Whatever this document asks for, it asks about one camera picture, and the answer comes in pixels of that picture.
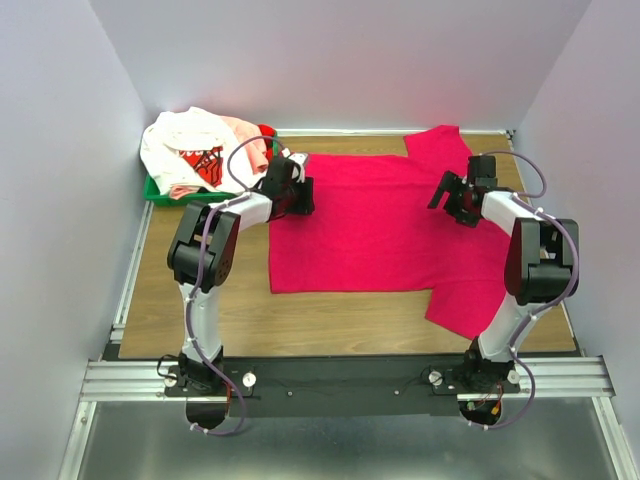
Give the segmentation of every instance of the white wall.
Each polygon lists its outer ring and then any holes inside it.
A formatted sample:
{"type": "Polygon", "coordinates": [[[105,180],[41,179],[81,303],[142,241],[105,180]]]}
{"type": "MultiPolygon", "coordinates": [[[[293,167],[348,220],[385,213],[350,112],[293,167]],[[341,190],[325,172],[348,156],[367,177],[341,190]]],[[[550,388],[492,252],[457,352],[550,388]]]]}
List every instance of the white wall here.
{"type": "Polygon", "coordinates": [[[589,0],[90,0],[145,105],[287,128],[520,123],[589,0]]]}
{"type": "Polygon", "coordinates": [[[141,213],[146,113],[85,0],[0,15],[0,478],[57,478],[141,213]]]}
{"type": "Polygon", "coordinates": [[[580,288],[569,313],[587,352],[604,355],[637,460],[639,18],[636,0],[593,0],[516,134],[516,147],[548,173],[542,205],[580,224],[580,288]]]}

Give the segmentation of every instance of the metal frame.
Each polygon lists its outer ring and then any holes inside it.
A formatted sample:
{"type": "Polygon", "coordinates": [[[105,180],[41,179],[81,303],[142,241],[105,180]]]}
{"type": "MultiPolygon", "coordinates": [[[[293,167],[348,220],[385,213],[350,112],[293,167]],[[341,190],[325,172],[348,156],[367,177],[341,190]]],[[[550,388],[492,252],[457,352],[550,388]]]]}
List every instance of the metal frame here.
{"type": "MultiPolygon", "coordinates": [[[[601,358],[525,358],[536,379],[536,398],[611,397],[614,394],[607,368],[601,358]]],[[[176,362],[164,362],[163,370],[176,362]]],[[[151,402],[186,401],[166,397],[163,379],[153,361],[89,362],[80,399],[82,402],[151,402]]],[[[505,398],[527,398],[531,382],[519,365],[520,393],[505,398]]],[[[458,395],[458,400],[486,397],[481,394],[458,395]]],[[[225,402],[225,397],[199,397],[198,402],[225,402]]]]}
{"type": "Polygon", "coordinates": [[[140,259],[142,258],[144,243],[147,239],[147,232],[149,231],[149,223],[151,222],[152,213],[153,203],[146,202],[142,211],[142,219],[140,220],[140,227],[138,228],[138,236],[136,237],[136,243],[134,244],[133,253],[131,254],[131,261],[129,262],[124,287],[122,289],[122,294],[120,295],[120,302],[118,302],[116,315],[113,319],[114,328],[118,326],[122,326],[122,328],[124,328],[125,323],[127,323],[129,306],[131,305],[131,296],[133,295],[133,288],[136,283],[136,277],[138,276],[140,259]]]}
{"type": "MultiPolygon", "coordinates": [[[[373,131],[344,131],[342,134],[374,135],[381,132],[373,131]]],[[[308,131],[291,131],[289,135],[312,135],[308,131]]],[[[131,261],[125,279],[122,295],[110,336],[111,343],[122,341],[124,327],[129,313],[129,306],[135,286],[135,280],[140,266],[140,259],[149,229],[149,222],[153,212],[153,204],[145,204],[138,236],[131,255],[131,261]]],[[[611,397],[615,395],[606,366],[602,358],[589,357],[530,357],[523,358],[532,369],[536,378],[536,397],[540,398],[570,398],[590,397],[593,400],[600,428],[604,434],[606,445],[614,464],[616,474],[622,480],[638,480],[640,476],[634,464],[631,451],[626,441],[624,431],[617,421],[611,397]]],[[[163,368],[171,366],[166,362],[163,368]]],[[[522,398],[530,393],[530,381],[526,373],[518,367],[520,374],[521,393],[506,394],[505,397],[522,398]]],[[[477,398],[473,395],[458,395],[459,400],[477,398]]],[[[156,362],[152,361],[118,361],[118,362],[89,362],[80,393],[80,401],[74,419],[71,435],[65,451],[60,480],[74,480],[78,478],[82,460],[89,441],[93,418],[96,414],[98,402],[187,402],[185,398],[168,398],[164,395],[164,383],[156,374],[156,362]]],[[[224,397],[198,398],[198,402],[224,402],[224,397]]]]}

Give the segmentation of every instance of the green tray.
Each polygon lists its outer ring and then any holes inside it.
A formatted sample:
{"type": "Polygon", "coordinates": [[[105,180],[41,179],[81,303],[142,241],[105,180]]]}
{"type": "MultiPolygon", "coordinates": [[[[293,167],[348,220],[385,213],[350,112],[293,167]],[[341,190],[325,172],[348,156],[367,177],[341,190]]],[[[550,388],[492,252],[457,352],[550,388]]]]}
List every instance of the green tray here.
{"type": "MultiPolygon", "coordinates": [[[[274,155],[278,153],[280,150],[277,143],[273,145],[273,153],[274,155]]],[[[153,202],[155,205],[159,207],[179,207],[181,205],[186,205],[189,202],[193,202],[194,200],[198,200],[204,203],[217,203],[223,202],[229,198],[235,197],[233,193],[223,193],[223,192],[209,192],[209,193],[192,193],[190,195],[185,195],[184,197],[174,200],[169,197],[169,195],[160,195],[160,190],[158,190],[158,186],[156,182],[147,174],[147,178],[144,181],[144,198],[145,200],[149,200],[153,202]]]]}

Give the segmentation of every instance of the wooden table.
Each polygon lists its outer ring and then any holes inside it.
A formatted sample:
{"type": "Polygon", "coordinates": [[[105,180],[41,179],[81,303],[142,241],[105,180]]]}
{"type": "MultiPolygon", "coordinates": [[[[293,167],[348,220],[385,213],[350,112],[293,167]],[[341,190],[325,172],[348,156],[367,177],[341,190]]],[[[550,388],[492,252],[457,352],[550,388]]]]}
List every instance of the wooden table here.
{"type": "MultiPolygon", "coordinates": [[[[502,135],[466,135],[479,153],[509,149],[502,135]]],[[[293,151],[358,155],[406,155],[402,137],[289,137],[293,151]]],[[[522,189],[512,158],[498,158],[500,184],[522,189]]],[[[153,210],[121,358],[177,354],[183,341],[183,304],[167,268],[169,245],[183,208],[153,210]]],[[[424,319],[430,291],[403,293],[300,293],[269,291],[266,225],[240,235],[233,271],[221,295],[220,331],[225,355],[349,355],[462,352],[469,340],[424,319]]],[[[523,345],[525,351],[575,348],[561,308],[542,317],[523,345]]]]}

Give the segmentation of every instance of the white shirt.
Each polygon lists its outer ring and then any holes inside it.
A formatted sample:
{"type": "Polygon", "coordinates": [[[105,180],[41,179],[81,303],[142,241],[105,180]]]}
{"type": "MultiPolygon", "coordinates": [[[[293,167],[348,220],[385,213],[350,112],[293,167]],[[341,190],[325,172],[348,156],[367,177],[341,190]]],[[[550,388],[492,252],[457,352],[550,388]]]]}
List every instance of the white shirt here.
{"type": "MultiPolygon", "coordinates": [[[[161,195],[167,195],[177,185],[240,193],[244,188],[231,178],[228,170],[229,155],[238,145],[233,130],[219,116],[191,107],[181,113],[162,112],[142,134],[140,158],[161,195]],[[214,147],[222,147],[222,178],[215,188],[180,156],[181,151],[208,151],[214,147]]],[[[234,175],[249,186],[264,176],[264,173],[253,173],[244,148],[233,156],[231,167],[234,175]]]]}

